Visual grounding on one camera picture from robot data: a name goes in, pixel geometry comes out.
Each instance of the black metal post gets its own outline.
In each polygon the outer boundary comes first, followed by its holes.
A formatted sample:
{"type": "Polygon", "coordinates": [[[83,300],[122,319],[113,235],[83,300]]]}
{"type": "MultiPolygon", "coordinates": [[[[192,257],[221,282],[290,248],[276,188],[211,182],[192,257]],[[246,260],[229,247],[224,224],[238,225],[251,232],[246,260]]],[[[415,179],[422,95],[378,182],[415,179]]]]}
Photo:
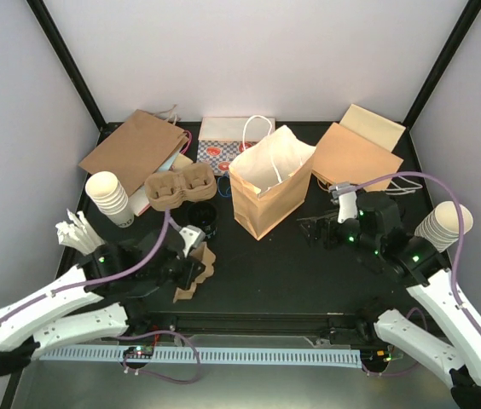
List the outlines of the black metal post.
{"type": "Polygon", "coordinates": [[[73,86],[76,87],[79,96],[87,107],[87,111],[89,111],[90,116],[93,118],[93,121],[95,121],[96,127],[102,132],[106,128],[106,120],[104,120],[100,109],[96,105],[95,99],[90,93],[81,72],[79,72],[78,66],[76,66],[76,62],[73,60],[66,43],[62,39],[59,29],[55,25],[51,14],[45,6],[45,3],[43,0],[26,0],[26,2],[38,19],[43,32],[53,46],[59,60],[61,60],[64,69],[67,70],[68,77],[72,80],[73,86]]]}
{"type": "Polygon", "coordinates": [[[432,92],[438,85],[439,79],[447,69],[447,66],[453,59],[456,50],[462,43],[462,40],[470,30],[472,23],[476,20],[479,10],[481,10],[481,0],[468,0],[461,17],[456,21],[453,31],[449,34],[447,42],[439,53],[438,59],[430,70],[425,83],[414,100],[413,105],[409,109],[408,115],[403,120],[403,126],[412,128],[420,113],[424,109],[426,103],[430,99],[432,92]]]}

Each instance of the checkered paper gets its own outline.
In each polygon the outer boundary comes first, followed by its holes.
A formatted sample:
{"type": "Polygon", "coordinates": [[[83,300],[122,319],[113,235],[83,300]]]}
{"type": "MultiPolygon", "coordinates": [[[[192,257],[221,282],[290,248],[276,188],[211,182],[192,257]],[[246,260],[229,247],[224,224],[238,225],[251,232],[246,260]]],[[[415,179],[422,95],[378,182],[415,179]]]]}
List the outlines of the checkered paper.
{"type": "MultiPolygon", "coordinates": [[[[246,142],[246,148],[256,142],[246,142]]],[[[209,164],[215,176],[221,176],[229,170],[229,164],[243,152],[242,142],[238,141],[199,141],[197,162],[209,164]]]]}

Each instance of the bundle of white utensils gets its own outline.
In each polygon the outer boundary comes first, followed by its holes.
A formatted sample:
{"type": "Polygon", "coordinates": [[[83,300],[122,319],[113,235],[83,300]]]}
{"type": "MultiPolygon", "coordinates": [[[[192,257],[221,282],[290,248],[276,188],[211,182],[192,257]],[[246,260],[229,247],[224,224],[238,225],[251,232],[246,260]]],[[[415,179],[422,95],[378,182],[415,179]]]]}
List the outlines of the bundle of white utensils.
{"type": "Polygon", "coordinates": [[[67,212],[72,223],[60,222],[56,225],[60,245],[72,247],[87,256],[95,251],[96,247],[104,244],[104,240],[96,234],[82,211],[79,211],[77,216],[69,210],[67,212]]]}

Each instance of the open paper bag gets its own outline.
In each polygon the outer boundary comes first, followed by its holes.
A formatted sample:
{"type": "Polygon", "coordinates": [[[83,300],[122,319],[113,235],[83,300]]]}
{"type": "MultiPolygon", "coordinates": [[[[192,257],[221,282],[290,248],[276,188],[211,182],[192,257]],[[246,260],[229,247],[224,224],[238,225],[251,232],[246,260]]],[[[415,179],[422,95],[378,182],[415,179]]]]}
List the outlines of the open paper bag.
{"type": "Polygon", "coordinates": [[[282,126],[231,162],[235,220],[256,239],[304,202],[314,151],[282,126]]]}

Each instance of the black cup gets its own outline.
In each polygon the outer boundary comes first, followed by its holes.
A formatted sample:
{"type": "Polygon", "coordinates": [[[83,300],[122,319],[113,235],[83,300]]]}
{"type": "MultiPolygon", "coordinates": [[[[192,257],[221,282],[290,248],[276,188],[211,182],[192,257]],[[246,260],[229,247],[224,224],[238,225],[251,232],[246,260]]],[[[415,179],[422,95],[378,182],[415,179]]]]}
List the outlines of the black cup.
{"type": "Polygon", "coordinates": [[[216,235],[217,210],[210,202],[197,202],[188,207],[188,223],[200,228],[206,239],[216,235]]]}

